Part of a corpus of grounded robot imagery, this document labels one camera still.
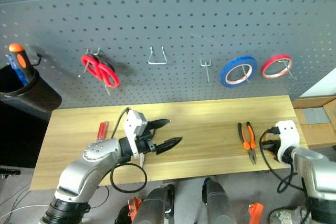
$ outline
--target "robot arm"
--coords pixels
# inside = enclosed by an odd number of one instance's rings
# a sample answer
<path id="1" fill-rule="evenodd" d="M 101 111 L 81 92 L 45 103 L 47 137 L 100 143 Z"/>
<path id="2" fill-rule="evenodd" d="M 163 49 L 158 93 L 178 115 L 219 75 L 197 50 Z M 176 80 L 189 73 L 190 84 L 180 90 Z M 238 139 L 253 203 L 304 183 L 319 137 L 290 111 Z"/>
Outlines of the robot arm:
<path id="1" fill-rule="evenodd" d="M 312 219 L 336 223 L 336 163 L 320 153 L 300 148 L 293 121 L 280 121 L 268 132 L 279 134 L 280 140 L 262 142 L 263 149 L 271 150 L 280 163 L 293 165 L 302 177 Z"/>
<path id="2" fill-rule="evenodd" d="M 142 113 L 129 110 L 124 125 L 127 137 L 119 141 L 115 138 L 99 140 L 88 145 L 82 156 L 62 172 L 54 198 L 39 223 L 81 223 L 84 214 L 90 210 L 89 200 L 116 165 L 128 162 L 135 153 L 137 157 L 147 152 L 160 154 L 180 142 L 182 138 L 177 137 L 160 145 L 152 143 L 150 130 L 167 123 L 169 120 L 147 122 Z"/>

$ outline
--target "orange pliers handle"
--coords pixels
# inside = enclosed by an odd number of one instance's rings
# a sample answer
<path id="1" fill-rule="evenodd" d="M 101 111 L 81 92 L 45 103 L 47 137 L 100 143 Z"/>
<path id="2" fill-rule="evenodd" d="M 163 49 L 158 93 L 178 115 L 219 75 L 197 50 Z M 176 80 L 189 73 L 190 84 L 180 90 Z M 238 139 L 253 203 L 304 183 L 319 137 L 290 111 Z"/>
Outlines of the orange pliers handle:
<path id="1" fill-rule="evenodd" d="M 248 151 L 249 149 L 255 149 L 257 147 L 257 144 L 255 140 L 254 131 L 252 129 L 250 122 L 247 122 L 246 125 L 247 125 L 247 130 L 250 136 L 250 142 L 248 142 L 244 136 L 241 123 L 238 123 L 238 134 L 239 134 L 239 138 L 241 142 L 243 143 L 244 149 Z"/>

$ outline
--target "white wall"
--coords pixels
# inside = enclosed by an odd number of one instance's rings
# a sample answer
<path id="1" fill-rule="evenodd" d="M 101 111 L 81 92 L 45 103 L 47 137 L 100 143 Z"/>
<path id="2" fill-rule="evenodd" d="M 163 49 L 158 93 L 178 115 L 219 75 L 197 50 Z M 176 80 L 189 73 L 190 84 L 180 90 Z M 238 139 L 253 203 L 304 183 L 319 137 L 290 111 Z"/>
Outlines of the white wall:
<path id="1" fill-rule="evenodd" d="M 334 94 L 336 94 L 336 68 L 331 70 L 329 74 L 323 77 L 318 83 L 308 89 L 300 97 L 317 97 L 320 95 Z"/>

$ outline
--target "red tape roll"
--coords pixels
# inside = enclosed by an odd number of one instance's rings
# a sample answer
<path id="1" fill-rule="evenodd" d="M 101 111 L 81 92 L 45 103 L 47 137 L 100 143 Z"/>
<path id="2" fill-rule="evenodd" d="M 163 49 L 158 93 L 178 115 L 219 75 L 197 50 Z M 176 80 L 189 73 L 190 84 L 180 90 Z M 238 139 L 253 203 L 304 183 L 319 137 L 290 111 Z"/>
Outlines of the red tape roll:
<path id="1" fill-rule="evenodd" d="M 269 66 L 271 66 L 273 63 L 276 63 L 280 60 L 285 60 L 288 62 L 287 67 L 284 67 L 284 69 L 282 69 L 280 72 L 278 73 L 274 73 L 274 74 L 266 74 L 266 70 Z M 265 79 L 275 79 L 275 78 L 279 78 L 285 74 L 287 74 L 289 72 L 289 70 L 293 67 L 293 60 L 289 55 L 277 55 L 274 56 L 273 58 L 269 59 L 261 68 L 261 75 L 265 78 Z"/>

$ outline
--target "white cable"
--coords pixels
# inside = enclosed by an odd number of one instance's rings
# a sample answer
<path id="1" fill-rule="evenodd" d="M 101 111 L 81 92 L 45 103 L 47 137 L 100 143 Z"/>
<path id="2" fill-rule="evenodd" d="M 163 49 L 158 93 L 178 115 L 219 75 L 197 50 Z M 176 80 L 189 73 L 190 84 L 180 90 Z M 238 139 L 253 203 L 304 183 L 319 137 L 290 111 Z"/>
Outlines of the white cable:
<path id="1" fill-rule="evenodd" d="M 19 208 L 14 209 L 13 211 L 6 213 L 5 215 L 2 215 L 0 219 L 6 217 L 7 215 L 10 215 L 12 212 L 16 212 L 17 210 L 21 210 L 27 207 L 49 207 L 49 205 L 31 205 L 31 206 L 19 207 Z"/>

